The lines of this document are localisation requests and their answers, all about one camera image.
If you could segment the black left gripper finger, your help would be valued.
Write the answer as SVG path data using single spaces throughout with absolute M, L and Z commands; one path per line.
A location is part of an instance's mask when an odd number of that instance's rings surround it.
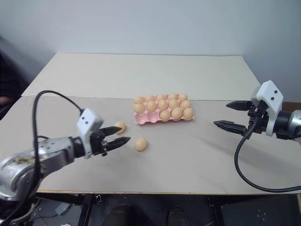
M 131 137 L 119 137 L 113 141 L 110 141 L 106 145 L 106 151 L 109 152 L 117 148 L 120 148 L 123 145 L 125 145 L 130 139 Z
M 103 133 L 104 133 L 105 136 L 111 136 L 113 134 L 116 134 L 120 130 L 121 130 L 120 127 L 110 126 L 110 127 L 103 128 Z

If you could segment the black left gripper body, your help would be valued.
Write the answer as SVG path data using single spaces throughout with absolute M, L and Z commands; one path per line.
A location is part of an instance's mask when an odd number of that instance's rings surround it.
M 106 137 L 106 129 L 99 129 L 95 132 L 93 132 L 90 135 L 90 144 L 91 144 L 91 152 L 92 155 L 101 155 L 106 156 L 107 155 L 107 142 L 104 140 Z

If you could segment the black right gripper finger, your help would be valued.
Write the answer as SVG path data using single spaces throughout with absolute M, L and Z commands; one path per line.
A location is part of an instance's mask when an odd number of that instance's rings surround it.
M 213 123 L 218 128 L 220 128 L 220 129 L 222 129 L 222 130 L 224 130 L 226 132 L 230 132 L 230 133 L 234 133 L 234 134 L 239 134 L 239 135 L 242 135 L 242 136 L 247 131 L 246 126 L 240 125 L 240 124 L 235 124 L 232 121 L 221 120 L 221 121 L 214 121 Z
M 233 101 L 226 104 L 226 107 L 237 111 L 249 111 L 252 108 L 252 101 Z

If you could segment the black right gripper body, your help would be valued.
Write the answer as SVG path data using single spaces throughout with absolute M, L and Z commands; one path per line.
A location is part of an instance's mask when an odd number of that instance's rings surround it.
M 260 101 L 258 105 L 252 101 L 246 101 L 247 115 L 249 116 L 249 125 L 246 129 L 245 135 L 250 136 L 252 133 L 261 134 L 266 131 L 268 124 L 268 106 L 264 101 Z

